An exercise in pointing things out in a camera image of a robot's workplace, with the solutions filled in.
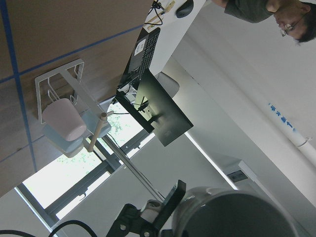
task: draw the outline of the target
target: computer mouse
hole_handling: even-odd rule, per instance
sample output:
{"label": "computer mouse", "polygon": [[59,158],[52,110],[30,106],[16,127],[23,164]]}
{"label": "computer mouse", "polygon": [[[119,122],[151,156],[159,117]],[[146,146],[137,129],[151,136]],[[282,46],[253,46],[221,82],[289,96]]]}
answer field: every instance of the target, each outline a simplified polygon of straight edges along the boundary
{"label": "computer mouse", "polygon": [[178,18],[182,18],[189,15],[191,11],[193,10],[193,6],[194,6],[193,0],[187,0],[184,4],[182,4],[181,7],[179,7],[176,10],[176,16]]}

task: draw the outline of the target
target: black hair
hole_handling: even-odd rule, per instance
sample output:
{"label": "black hair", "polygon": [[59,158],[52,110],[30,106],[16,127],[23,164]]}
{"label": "black hair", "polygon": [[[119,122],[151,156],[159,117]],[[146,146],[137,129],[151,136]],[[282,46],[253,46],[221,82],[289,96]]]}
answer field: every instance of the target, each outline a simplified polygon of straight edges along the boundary
{"label": "black hair", "polygon": [[310,2],[302,2],[309,5],[311,10],[304,16],[304,23],[307,26],[306,32],[297,39],[299,43],[308,42],[316,38],[316,4]]}

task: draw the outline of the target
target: man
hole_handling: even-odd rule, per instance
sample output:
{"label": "man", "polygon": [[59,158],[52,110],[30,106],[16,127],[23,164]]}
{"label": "man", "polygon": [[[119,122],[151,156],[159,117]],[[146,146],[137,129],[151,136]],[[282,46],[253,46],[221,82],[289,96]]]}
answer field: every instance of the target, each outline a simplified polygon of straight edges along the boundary
{"label": "man", "polygon": [[316,37],[316,5],[299,0],[212,0],[225,8],[225,13],[239,19],[258,23],[271,15],[281,28],[299,43]]}

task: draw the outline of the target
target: window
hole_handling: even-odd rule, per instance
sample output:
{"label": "window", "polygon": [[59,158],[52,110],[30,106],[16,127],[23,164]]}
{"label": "window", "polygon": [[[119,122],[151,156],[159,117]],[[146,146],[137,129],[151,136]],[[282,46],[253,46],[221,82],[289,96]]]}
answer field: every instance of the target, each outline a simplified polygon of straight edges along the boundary
{"label": "window", "polygon": [[[152,137],[119,104],[111,104],[108,117],[112,129],[108,133],[130,158]],[[94,152],[84,148],[73,158],[62,155],[25,180],[18,189],[43,220],[52,227],[67,215],[94,189],[102,184],[122,161],[102,138]]]}

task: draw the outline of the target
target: shirt sleeve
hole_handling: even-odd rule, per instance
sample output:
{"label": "shirt sleeve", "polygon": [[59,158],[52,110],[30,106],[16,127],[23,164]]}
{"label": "shirt sleeve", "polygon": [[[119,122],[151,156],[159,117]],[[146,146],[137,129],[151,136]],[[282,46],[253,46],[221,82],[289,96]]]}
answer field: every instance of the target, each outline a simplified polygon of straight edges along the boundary
{"label": "shirt sleeve", "polygon": [[241,20],[258,23],[272,15],[266,9],[267,0],[229,0],[225,13]]}

